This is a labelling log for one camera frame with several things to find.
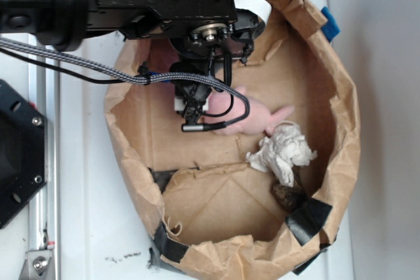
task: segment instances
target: screw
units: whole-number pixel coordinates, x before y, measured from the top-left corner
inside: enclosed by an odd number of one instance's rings
[[[44,245],[46,245],[48,243],[48,234],[46,231],[44,231],[42,234],[43,234],[42,242]]]
[[[258,19],[252,17],[251,19],[249,19],[249,23],[251,24],[251,26],[256,26],[258,24]]]
[[[205,37],[205,40],[207,42],[214,41],[215,40],[215,36],[213,34],[210,34],[210,35],[208,35],[208,36]]]
[[[34,117],[32,119],[32,124],[35,125],[36,127],[41,126],[42,125],[42,118]]]
[[[40,256],[33,261],[32,266],[38,275],[41,275],[47,269],[48,262],[44,257]]]

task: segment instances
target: bolt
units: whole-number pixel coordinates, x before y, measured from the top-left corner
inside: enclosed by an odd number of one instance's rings
[[[258,24],[258,19],[256,17],[252,17],[251,19],[249,19],[249,23],[251,24],[251,26],[256,26]]]
[[[205,40],[207,42],[214,41],[215,40],[215,36],[213,34],[210,34],[210,35],[208,35],[208,36],[205,37]]]
[[[42,125],[42,118],[34,117],[32,119],[32,124],[35,125],[36,127],[41,126]]]
[[[47,269],[48,262],[44,257],[40,256],[33,261],[32,266],[38,275],[41,275]]]

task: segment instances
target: brown object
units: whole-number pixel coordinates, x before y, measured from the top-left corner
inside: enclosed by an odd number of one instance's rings
[[[245,85],[272,111],[293,104],[318,158],[303,168],[308,196],[332,206],[322,231],[304,246],[284,223],[287,212],[270,190],[272,174],[243,164],[263,134],[182,133],[173,86],[112,85],[105,99],[115,155],[148,233],[161,222],[191,245],[179,263],[198,279],[278,279],[332,244],[356,182],[360,122],[356,89],[321,32],[326,19],[309,0],[268,0],[273,11],[247,67],[234,66],[233,87]],[[128,41],[116,67],[136,75],[145,60],[168,71],[177,59],[167,41]],[[162,195],[148,168],[179,170]]]
[[[293,173],[295,175],[293,187],[283,186],[280,182],[275,182],[271,190],[277,202],[287,212],[293,212],[301,208],[308,201],[308,196],[299,180],[299,171],[294,169]]]

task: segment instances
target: white wall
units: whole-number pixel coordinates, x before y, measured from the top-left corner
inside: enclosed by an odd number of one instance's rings
[[[356,82],[360,177],[350,202],[357,280],[420,272],[420,0],[329,0]]]

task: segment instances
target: cable connector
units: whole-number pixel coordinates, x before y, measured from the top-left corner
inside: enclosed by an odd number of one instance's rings
[[[223,129],[223,128],[226,128],[226,126],[227,124],[224,121],[221,123],[215,123],[215,124],[195,124],[195,125],[183,124],[182,131],[183,132],[210,131],[210,130]]]

